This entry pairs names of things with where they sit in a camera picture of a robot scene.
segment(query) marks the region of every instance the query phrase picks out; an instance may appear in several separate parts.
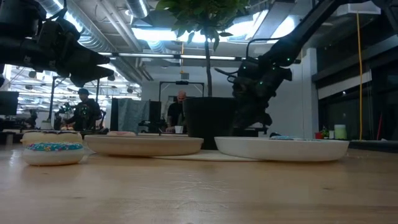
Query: person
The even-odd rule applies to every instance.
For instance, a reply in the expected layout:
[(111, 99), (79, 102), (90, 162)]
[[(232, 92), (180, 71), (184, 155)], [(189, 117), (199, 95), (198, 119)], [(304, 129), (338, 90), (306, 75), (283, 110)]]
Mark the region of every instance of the person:
[(177, 95), (177, 102), (172, 103), (167, 112), (167, 132), (174, 130), (174, 126), (182, 125), (185, 119), (182, 111), (182, 102), (187, 98), (187, 93), (180, 90)]
[(88, 98), (88, 90), (81, 88), (78, 91), (81, 102), (77, 104), (73, 117), (65, 121), (66, 124), (75, 123), (75, 131), (83, 131), (95, 127), (95, 121), (101, 119), (101, 108), (94, 100)]

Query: ductwork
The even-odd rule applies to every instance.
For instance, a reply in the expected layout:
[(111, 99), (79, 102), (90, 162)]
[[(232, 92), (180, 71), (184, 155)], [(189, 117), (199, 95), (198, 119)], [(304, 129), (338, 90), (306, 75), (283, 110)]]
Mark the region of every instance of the ductwork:
[(142, 19), (149, 14), (149, 6), (146, 0), (126, 0), (126, 4), (134, 18)]
[[(40, 3), (49, 14), (55, 14), (61, 10), (61, 4), (59, 2), (55, 2), (57, 0), (36, 1)], [(81, 45), (94, 50), (95, 52), (117, 51), (102, 32), (95, 26), (91, 19), (73, 1), (68, 1), (68, 12), (84, 29), (84, 32), (79, 39), (79, 43)], [(141, 75), (138, 74), (124, 59), (117, 58), (116, 60), (112, 60), (112, 64), (127, 81), (141, 83)]]

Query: desk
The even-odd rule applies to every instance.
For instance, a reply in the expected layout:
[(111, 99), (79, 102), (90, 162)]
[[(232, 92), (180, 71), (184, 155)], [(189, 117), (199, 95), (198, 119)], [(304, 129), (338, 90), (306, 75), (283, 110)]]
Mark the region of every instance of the desk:
[(202, 162), (91, 155), (30, 167), (0, 150), (2, 224), (397, 223), (398, 155), (338, 162)]

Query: plate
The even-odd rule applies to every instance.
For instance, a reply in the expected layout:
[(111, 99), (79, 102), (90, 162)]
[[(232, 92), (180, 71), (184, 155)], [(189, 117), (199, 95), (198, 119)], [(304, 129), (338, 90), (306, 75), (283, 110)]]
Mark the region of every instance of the plate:
[(85, 138), (97, 153), (120, 156), (179, 156), (197, 153), (203, 139), (162, 136), (103, 136)]
[(342, 158), (348, 141), (215, 137), (222, 153), (271, 161), (321, 162)]

